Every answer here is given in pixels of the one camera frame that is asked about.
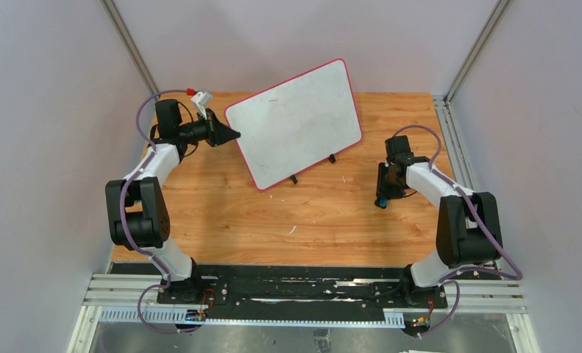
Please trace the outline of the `blue black foam eraser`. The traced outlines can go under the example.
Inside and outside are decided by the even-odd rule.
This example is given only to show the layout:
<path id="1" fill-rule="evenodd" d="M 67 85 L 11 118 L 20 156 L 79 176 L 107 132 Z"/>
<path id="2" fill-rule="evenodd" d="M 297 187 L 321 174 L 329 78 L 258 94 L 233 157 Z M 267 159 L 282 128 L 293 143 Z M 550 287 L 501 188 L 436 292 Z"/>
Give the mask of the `blue black foam eraser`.
<path id="1" fill-rule="evenodd" d="M 380 209 L 386 209 L 388 206 L 388 199 L 383 198 L 383 197 L 376 198 L 375 206 L 379 207 Z"/>

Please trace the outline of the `pink framed whiteboard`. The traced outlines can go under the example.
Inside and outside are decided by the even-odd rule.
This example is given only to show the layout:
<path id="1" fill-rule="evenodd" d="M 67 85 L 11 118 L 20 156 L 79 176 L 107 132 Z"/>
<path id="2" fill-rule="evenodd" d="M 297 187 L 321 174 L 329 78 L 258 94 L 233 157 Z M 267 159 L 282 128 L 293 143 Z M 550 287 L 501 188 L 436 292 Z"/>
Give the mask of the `pink framed whiteboard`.
<path id="1" fill-rule="evenodd" d="M 349 71 L 341 58 L 229 105 L 224 117 L 241 134 L 239 151 L 259 190 L 362 139 Z"/>

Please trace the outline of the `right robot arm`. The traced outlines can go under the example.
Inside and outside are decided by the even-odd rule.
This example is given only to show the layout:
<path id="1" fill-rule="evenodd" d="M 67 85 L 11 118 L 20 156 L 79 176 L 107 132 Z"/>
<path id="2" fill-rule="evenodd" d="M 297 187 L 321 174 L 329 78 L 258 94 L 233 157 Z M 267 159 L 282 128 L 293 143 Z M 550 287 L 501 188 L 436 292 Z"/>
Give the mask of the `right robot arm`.
<path id="1" fill-rule="evenodd" d="M 389 201 L 405 198 L 409 189 L 438 210 L 435 248 L 424 259 L 404 267 L 396 287 L 374 297 L 417 306 L 459 273 L 499 260 L 503 242 L 497 201 L 491 193 L 459 185 L 426 157 L 379 163 L 377 207 L 384 209 Z"/>

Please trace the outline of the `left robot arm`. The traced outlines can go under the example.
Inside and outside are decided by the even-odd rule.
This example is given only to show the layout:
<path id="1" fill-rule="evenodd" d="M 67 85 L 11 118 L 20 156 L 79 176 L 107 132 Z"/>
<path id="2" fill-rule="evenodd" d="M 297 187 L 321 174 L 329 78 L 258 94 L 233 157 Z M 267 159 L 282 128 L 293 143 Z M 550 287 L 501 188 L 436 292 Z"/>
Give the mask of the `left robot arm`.
<path id="1" fill-rule="evenodd" d="M 193 304 L 206 294 L 195 260 L 171 238 L 171 222 L 162 186 L 169 174 L 197 150 L 238 139 L 241 134 L 217 119 L 208 107 L 210 94 L 196 93 L 191 102 L 196 114 L 183 122 L 186 106 L 176 99 L 155 103 L 157 123 L 146 136 L 142 161 L 122 179 L 105 186 L 110 237 L 117 246 L 145 256 L 161 273 L 159 297 Z"/>

